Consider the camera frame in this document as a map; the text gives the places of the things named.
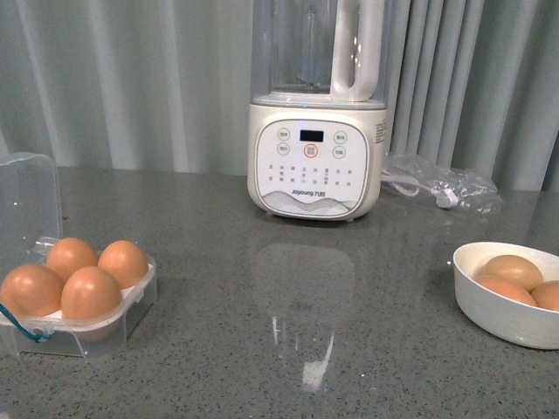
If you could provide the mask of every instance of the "gray curtain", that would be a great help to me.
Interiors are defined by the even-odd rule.
[[[251,0],[3,0],[0,154],[245,175],[251,16]],[[392,37],[387,151],[559,190],[559,2],[397,0]]]

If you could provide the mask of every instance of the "egg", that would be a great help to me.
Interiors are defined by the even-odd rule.
[[[540,269],[526,258],[516,255],[501,255],[490,259],[482,273],[506,279],[528,292],[543,282]]]
[[[111,243],[101,253],[98,266],[109,272],[122,290],[134,286],[148,272],[148,259],[137,244],[128,240]]]
[[[0,303],[12,314],[42,317],[60,309],[64,281],[40,264],[11,271],[0,286]]]
[[[99,255],[88,242],[66,237],[49,250],[45,265],[66,282],[78,269],[96,266],[98,261]]]
[[[122,302],[114,277],[97,266],[78,269],[64,285],[60,301],[63,319],[96,319]]]
[[[489,276],[489,275],[482,275],[477,277],[475,281],[480,284],[481,286],[486,287],[488,290],[496,292],[503,297],[507,297],[508,299],[513,299],[514,301],[518,301],[519,303],[524,303],[529,306],[536,306],[534,299],[520,285],[514,284],[506,279]]]
[[[538,307],[559,312],[559,281],[539,284],[531,293]]]

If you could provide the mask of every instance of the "white bowl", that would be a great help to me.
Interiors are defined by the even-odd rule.
[[[559,257],[516,244],[479,242],[459,247],[453,256],[454,291],[460,309],[476,325],[524,347],[559,349],[559,312],[502,297],[473,279],[499,255],[518,255],[542,271],[544,281],[559,279]]]

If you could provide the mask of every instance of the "brand logo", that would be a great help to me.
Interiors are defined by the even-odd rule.
[[[326,196],[326,192],[319,190],[297,190],[294,189],[291,195]]]

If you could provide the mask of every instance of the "button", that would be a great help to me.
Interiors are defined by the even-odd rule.
[[[281,142],[278,144],[278,153],[281,155],[286,155],[289,153],[289,146],[286,143]]]
[[[289,133],[289,130],[287,128],[280,128],[278,131],[278,138],[282,141],[289,140],[290,135],[291,134]]]
[[[318,147],[316,147],[314,144],[307,144],[304,151],[306,157],[308,157],[309,159],[313,159],[318,154]]]
[[[343,131],[338,131],[334,134],[334,141],[338,144],[343,144],[348,139],[348,135]]]
[[[342,146],[334,147],[332,154],[336,159],[343,159],[346,156],[346,149]]]

